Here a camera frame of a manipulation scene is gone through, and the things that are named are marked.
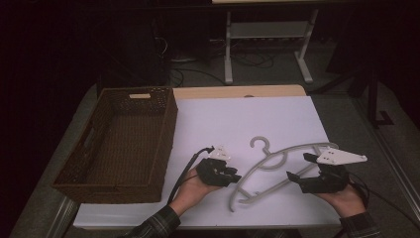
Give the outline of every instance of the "cable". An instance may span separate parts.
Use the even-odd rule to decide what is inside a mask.
[[[223,85],[225,85],[225,82],[221,78],[219,78],[219,77],[217,77],[217,76],[215,76],[215,75],[213,75],[211,73],[205,72],[205,71],[201,71],[201,70],[197,70],[197,69],[191,69],[191,68],[178,68],[178,67],[177,68],[173,68],[173,69],[174,70],[180,70],[180,71],[193,71],[193,72],[203,73],[203,74],[206,74],[208,76],[211,76],[211,77],[215,78],[216,80],[218,80],[221,83],[223,83]]]
[[[274,66],[274,58],[275,56],[268,56],[268,59],[265,59],[263,55],[261,54],[255,54],[255,56],[260,57],[262,60],[260,62],[254,62],[250,59],[247,59],[247,57],[239,57],[237,55],[232,55],[232,59],[242,65],[245,66],[254,66],[258,68],[271,68]],[[268,66],[262,66],[262,64],[269,62]]]
[[[365,194],[358,183],[350,182],[349,185],[360,194],[360,198],[362,199],[362,202],[364,203],[364,207],[368,209],[368,201],[370,199],[370,192],[368,191],[367,194]]]
[[[190,179],[193,179],[193,178],[196,178],[198,175],[195,175],[195,176],[192,176],[192,177],[190,177],[190,178],[186,178],[182,183],[185,183],[186,181],[188,181],[188,180],[190,180]]]
[[[188,63],[188,62],[195,62],[198,61],[197,58],[186,58],[186,59],[171,59],[171,62],[175,62],[175,63]]]
[[[176,71],[176,72],[178,72],[180,74],[180,77],[177,77],[177,76],[173,75],[172,72],[170,73],[170,77],[173,77],[174,79],[179,80],[179,82],[174,87],[183,86],[183,80],[184,80],[183,73],[180,70],[178,70],[178,69],[173,69],[172,68],[171,70]]]
[[[416,220],[414,220],[410,215],[408,215],[405,211],[403,211],[401,208],[399,208],[397,205],[395,205],[393,202],[391,202],[390,200],[386,199],[385,197],[383,197],[381,194],[379,194],[378,192],[368,188],[367,184],[364,183],[362,181],[361,178],[359,178],[358,176],[356,176],[353,173],[349,173],[350,175],[356,177],[361,183],[356,183],[356,186],[359,186],[363,189],[365,189],[368,193],[372,193],[373,195],[375,195],[376,197],[378,197],[379,199],[381,199],[382,201],[384,201],[385,203],[387,203],[389,206],[393,207],[394,209],[396,209],[398,212],[400,212],[403,216],[405,216],[419,231],[420,231],[420,225],[418,224],[418,222]]]
[[[368,185],[357,175],[353,174],[353,173],[349,173],[349,175],[355,177],[356,179],[358,179],[359,182],[361,182],[364,187],[368,187]],[[354,182],[351,183],[351,186],[354,187],[358,192],[362,192],[361,188]],[[364,205],[366,208],[368,208],[368,201],[370,200],[370,190],[367,190],[367,194],[365,195],[366,200],[364,200]]]
[[[162,38],[162,37],[155,37],[155,40],[160,40],[160,41],[164,42],[164,48],[161,51],[161,53],[158,54],[158,56],[163,59],[163,55],[166,52],[167,47],[168,47],[167,41],[164,38]]]
[[[344,235],[344,229],[341,229],[335,236],[333,236],[333,238],[340,238]]]
[[[401,213],[403,216],[405,216],[416,227],[416,229],[420,231],[420,225],[418,224],[418,222],[416,220],[414,220],[410,215],[408,215],[405,211],[403,211],[401,208],[399,208],[397,205],[395,205],[390,200],[388,200],[385,197],[383,197],[378,192],[376,192],[376,191],[374,191],[374,190],[372,190],[372,189],[364,186],[363,184],[356,183],[356,185],[360,186],[361,188],[364,188],[364,189],[368,190],[373,195],[375,195],[376,197],[380,198],[385,203],[387,203],[389,206],[393,207],[395,210],[397,210],[399,213]]]
[[[167,199],[167,204],[170,204],[173,201],[173,197],[175,196],[179,187],[185,181],[184,178],[185,178],[186,173],[191,169],[192,165],[197,160],[198,156],[203,152],[207,152],[208,154],[210,154],[213,150],[214,150],[214,147],[204,148],[204,149],[201,149],[199,152],[197,152],[196,154],[194,154],[192,156],[191,160],[188,162],[185,169],[182,171],[181,175],[179,176],[178,180],[176,181],[175,186],[173,187],[172,192],[170,193],[170,196]]]

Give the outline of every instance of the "brown woven basket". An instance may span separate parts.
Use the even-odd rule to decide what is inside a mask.
[[[160,201],[177,110],[168,87],[104,89],[52,186],[80,203]]]

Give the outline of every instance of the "metal stand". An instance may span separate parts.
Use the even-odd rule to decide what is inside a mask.
[[[306,83],[312,83],[313,79],[306,66],[304,57],[317,15],[318,9],[315,9],[312,11],[309,21],[232,23],[231,12],[228,12],[226,20],[225,83],[232,84],[234,81],[231,62],[231,39],[251,38],[303,38],[303,45],[300,51],[294,54],[303,79]]]
[[[379,111],[382,116],[381,120],[376,119],[376,104],[377,104],[377,76],[375,72],[375,62],[373,56],[369,56],[367,61],[361,63],[356,68],[344,73],[333,81],[324,86],[309,91],[308,94],[322,94],[332,89],[333,87],[345,82],[348,79],[354,78],[348,93],[350,96],[359,97],[363,94],[365,88],[368,86],[367,95],[367,119],[374,128],[380,125],[393,125],[392,120],[385,111]]]

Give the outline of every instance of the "white table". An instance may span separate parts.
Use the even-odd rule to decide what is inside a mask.
[[[239,94],[248,95],[250,92],[256,96],[274,88],[283,88],[286,94],[297,89],[295,95],[304,95],[299,86],[291,86],[290,90],[284,90],[284,86],[223,87],[219,88],[222,93],[214,95],[235,97],[240,91]],[[263,144],[257,142],[254,148],[250,147],[254,136],[267,137],[271,152],[300,144],[328,142],[308,96],[272,97],[272,94],[268,94],[269,97],[181,99],[190,97],[188,92],[194,91],[175,90],[179,111],[162,201],[143,204],[81,204],[74,226],[109,229],[139,225],[165,205],[187,162],[194,153],[205,147],[223,145],[233,158],[228,166],[237,168],[238,174],[244,175],[264,158]],[[306,165],[301,153],[293,154],[278,172],[256,176],[247,189],[263,189],[286,178],[285,171],[295,172]],[[315,177],[317,172],[315,169],[305,176]],[[200,204],[184,213],[180,228],[290,228],[339,224],[339,217],[330,205],[312,194],[303,194],[295,183],[251,205],[235,203],[236,211],[231,212],[228,200],[234,189],[235,184],[230,184],[209,194]]]

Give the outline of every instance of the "black electronic device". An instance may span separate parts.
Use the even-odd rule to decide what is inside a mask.
[[[241,176],[236,175],[237,169],[226,167],[226,161],[217,159],[203,159],[197,166],[200,179],[215,186],[228,186],[231,182],[238,182]]]
[[[343,165],[325,165],[317,162],[318,156],[305,153],[303,158],[318,164],[319,176],[316,178],[301,178],[291,172],[287,177],[299,184],[303,193],[333,193],[343,190],[349,184],[349,173]]]

